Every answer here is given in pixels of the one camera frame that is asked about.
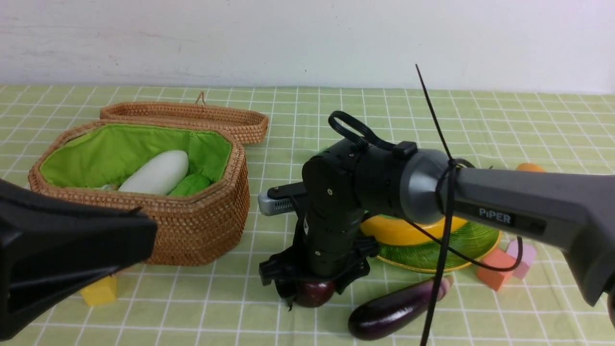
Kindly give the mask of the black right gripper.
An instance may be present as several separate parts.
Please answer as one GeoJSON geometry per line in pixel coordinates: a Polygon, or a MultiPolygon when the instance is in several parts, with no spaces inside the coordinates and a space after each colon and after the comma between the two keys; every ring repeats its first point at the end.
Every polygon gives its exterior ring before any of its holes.
{"type": "Polygon", "coordinates": [[[275,289],[288,311],[298,295],[297,281],[334,281],[337,294],[370,272],[367,258],[380,253],[372,236],[359,236],[363,210],[319,210],[307,207],[298,218],[292,245],[260,263],[263,285],[275,289]]]}

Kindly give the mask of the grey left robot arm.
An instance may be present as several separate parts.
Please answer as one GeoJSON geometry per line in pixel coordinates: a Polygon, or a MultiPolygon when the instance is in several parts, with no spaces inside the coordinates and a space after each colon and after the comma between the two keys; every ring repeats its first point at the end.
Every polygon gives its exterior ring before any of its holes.
{"type": "Polygon", "coordinates": [[[140,208],[77,204],[6,180],[0,221],[2,341],[80,289],[149,259],[158,228],[140,208]]]}

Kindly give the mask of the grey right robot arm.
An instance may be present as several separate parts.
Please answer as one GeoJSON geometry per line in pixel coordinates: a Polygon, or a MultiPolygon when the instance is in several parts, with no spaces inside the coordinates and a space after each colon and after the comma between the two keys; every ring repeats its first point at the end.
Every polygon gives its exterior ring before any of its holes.
{"type": "Polygon", "coordinates": [[[342,293],[366,276],[372,238],[356,236],[365,212],[427,224],[444,216],[492,226],[559,249],[589,305],[608,294],[614,317],[614,176],[454,167],[413,142],[380,148],[343,139],[312,156],[302,181],[261,193],[264,215],[295,212],[292,245],[260,263],[288,306],[300,282],[342,293]]]}

